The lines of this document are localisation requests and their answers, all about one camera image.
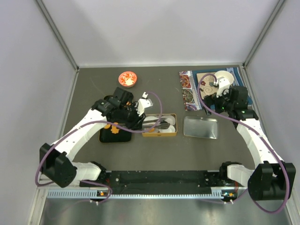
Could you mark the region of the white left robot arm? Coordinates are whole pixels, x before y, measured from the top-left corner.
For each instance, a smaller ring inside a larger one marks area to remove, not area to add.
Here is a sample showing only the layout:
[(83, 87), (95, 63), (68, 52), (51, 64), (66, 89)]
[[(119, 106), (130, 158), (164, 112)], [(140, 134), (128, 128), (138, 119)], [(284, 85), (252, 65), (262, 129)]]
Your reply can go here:
[(112, 95), (97, 100), (87, 114), (69, 132), (52, 144), (43, 144), (39, 150), (39, 166), (35, 175), (35, 183), (39, 174), (50, 179), (61, 188), (73, 182), (82, 182), (101, 186), (106, 182), (106, 169), (97, 162), (78, 163), (74, 158), (79, 150), (98, 131), (106, 125), (115, 126), (130, 133), (145, 133), (143, 121), (145, 109), (152, 107), (148, 97), (150, 91), (134, 101), (131, 92), (117, 87)]

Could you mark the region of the black round cookie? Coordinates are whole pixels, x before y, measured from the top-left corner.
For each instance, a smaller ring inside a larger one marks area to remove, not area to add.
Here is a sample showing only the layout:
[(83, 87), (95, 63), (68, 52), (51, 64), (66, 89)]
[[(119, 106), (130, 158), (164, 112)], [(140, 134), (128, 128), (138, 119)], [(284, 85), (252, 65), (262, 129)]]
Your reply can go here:
[(168, 129), (170, 127), (170, 124), (168, 122), (165, 122), (165, 121), (161, 125), (162, 125), (161, 129)]

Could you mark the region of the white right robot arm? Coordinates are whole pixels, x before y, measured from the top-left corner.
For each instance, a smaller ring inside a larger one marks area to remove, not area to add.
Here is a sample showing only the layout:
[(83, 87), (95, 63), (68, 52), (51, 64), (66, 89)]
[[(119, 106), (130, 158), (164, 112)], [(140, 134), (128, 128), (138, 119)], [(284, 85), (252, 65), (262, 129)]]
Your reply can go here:
[(291, 196), (296, 168), (286, 163), (273, 150), (256, 112), (248, 108), (248, 90), (243, 86), (231, 86), (227, 94), (205, 96), (201, 104), (207, 114), (226, 112), (241, 135), (253, 158), (255, 169), (247, 169), (240, 163), (226, 163), (219, 173), (223, 185), (234, 181), (248, 188), (254, 201), (287, 200)]

